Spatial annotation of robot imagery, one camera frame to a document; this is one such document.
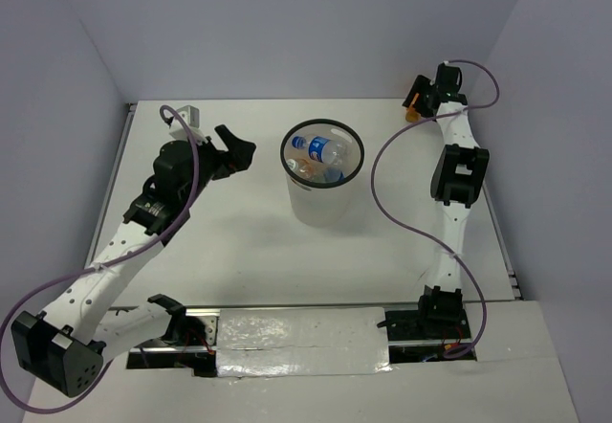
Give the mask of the orange bottle with label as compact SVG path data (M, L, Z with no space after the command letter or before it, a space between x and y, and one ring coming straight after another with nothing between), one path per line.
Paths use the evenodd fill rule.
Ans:
M415 107L415 104L417 103L419 97L420 94L416 93L408 107L405 109L405 120L408 123L418 122L422 118L422 115Z

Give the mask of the blue cap pepsi water bottle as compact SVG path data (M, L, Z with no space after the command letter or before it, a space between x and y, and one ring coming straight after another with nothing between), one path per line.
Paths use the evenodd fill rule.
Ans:
M291 146L306 153L311 160L329 166L342 165L349 154L345 143L315 134L294 136Z

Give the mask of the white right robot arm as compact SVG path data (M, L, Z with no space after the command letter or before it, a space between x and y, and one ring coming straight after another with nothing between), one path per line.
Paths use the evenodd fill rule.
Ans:
M435 78L415 78L403 103L410 123L435 118L444 143L430 183L430 196L442 216L443 244L426 273L415 317L416 331L426 338L462 332L465 230L490 160L490 152L472 134L462 82L458 64L443 62Z

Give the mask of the blue label white cap bottle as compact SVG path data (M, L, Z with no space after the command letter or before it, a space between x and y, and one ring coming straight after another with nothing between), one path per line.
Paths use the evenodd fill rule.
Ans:
M320 174L320 179L325 184L333 184L344 179L343 170L338 166L327 166Z

